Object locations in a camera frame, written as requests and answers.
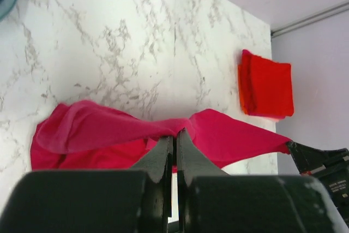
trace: pink towel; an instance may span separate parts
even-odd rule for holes
[[[234,120],[212,109],[188,118],[143,121],[129,114],[80,101],[59,104],[38,124],[31,147],[32,169],[124,169],[161,136],[186,128],[195,146],[222,168],[265,153],[289,153],[289,138]]]

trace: red cloth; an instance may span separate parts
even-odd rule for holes
[[[187,128],[194,144],[222,168],[270,152],[289,153],[290,139],[207,109],[189,119],[143,121],[125,112],[80,101],[59,104],[38,124],[31,147],[33,170],[131,167],[161,136]]]
[[[248,115],[282,119],[294,113],[291,65],[242,52],[238,67],[240,101]]]

